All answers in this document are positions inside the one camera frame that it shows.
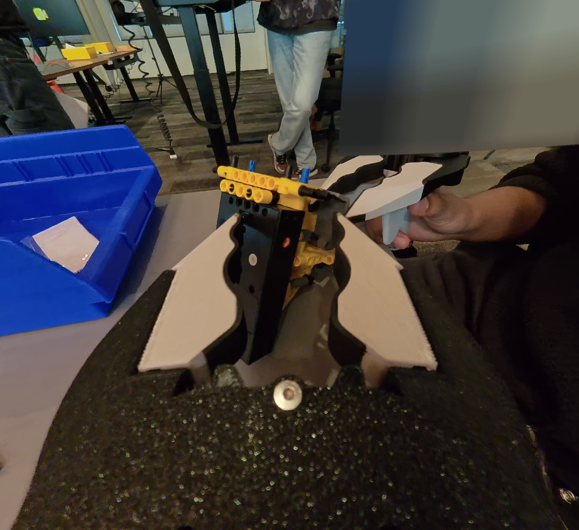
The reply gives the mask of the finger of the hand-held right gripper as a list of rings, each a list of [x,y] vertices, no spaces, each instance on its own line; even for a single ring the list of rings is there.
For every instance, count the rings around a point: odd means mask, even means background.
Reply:
[[[380,218],[382,242],[391,245],[400,230],[408,230],[408,206],[422,198],[424,181],[441,168],[441,164],[429,162],[404,164],[399,173],[361,192],[346,217]]]
[[[384,179],[385,159],[378,155],[357,156],[338,164],[323,183],[323,189],[347,198],[349,204]]]

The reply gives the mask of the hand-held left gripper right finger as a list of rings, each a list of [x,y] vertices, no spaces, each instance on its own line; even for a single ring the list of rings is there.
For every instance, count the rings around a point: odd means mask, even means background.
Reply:
[[[358,367],[369,388],[389,370],[435,371],[438,362],[402,279],[401,265],[345,216],[334,216],[337,241],[328,346],[340,366]]]

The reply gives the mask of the low wooden desk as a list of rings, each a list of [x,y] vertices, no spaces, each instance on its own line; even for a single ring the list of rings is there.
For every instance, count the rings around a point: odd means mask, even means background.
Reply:
[[[109,105],[97,85],[94,68],[102,67],[106,71],[119,71],[124,79],[131,99],[129,104],[140,104],[150,101],[149,98],[140,98],[135,91],[133,82],[129,77],[127,67],[137,62],[140,49],[133,47],[121,47],[120,50],[108,54],[102,54],[95,58],[85,60],[54,60],[49,62],[36,62],[37,68],[45,80],[71,75],[81,90],[82,96],[89,106],[92,125],[96,127],[118,125],[124,123],[130,116],[116,117],[111,112]]]

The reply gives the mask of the person's right hand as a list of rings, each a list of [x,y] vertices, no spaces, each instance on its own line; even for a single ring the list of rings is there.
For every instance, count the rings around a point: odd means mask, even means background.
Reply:
[[[466,238],[468,202],[447,190],[437,190],[407,208],[408,230],[397,231],[386,246],[396,250],[408,248],[414,241],[460,241]]]

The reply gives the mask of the clear plastic bag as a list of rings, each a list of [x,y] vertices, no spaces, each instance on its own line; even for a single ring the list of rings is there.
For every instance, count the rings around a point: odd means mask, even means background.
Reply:
[[[35,235],[23,238],[20,243],[76,274],[87,265],[100,241],[76,216],[72,216]]]

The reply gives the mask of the grey curved brick panel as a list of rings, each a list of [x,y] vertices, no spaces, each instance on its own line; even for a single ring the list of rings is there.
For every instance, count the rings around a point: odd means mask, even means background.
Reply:
[[[309,211],[315,215],[315,228],[310,233],[308,243],[321,250],[333,250],[337,241],[334,239],[334,220],[338,214],[345,215],[350,200],[342,195],[327,190],[315,193]]]

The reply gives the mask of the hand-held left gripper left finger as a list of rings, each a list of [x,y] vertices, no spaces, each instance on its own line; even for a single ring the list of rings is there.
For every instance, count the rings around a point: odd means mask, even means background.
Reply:
[[[140,373],[188,369],[196,384],[210,380],[208,347],[238,320],[226,263],[236,249],[232,215],[172,268],[175,273],[138,365]]]

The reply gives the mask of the blue plastic storage bin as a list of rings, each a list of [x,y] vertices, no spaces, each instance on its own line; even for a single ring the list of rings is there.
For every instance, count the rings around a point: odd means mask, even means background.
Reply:
[[[161,186],[126,126],[1,138],[1,335],[107,316]],[[98,241],[79,272],[30,247],[71,217]]]

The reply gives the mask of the yellow black toy brick model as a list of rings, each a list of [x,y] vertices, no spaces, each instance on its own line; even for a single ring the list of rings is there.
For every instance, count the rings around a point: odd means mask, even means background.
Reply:
[[[315,228],[309,205],[325,189],[304,176],[276,178],[232,165],[219,166],[217,174],[217,226],[240,215],[233,231],[237,246],[226,272],[245,323],[241,360],[250,365],[272,352],[290,300],[319,274],[328,273],[335,261],[335,248],[326,251],[308,243]]]

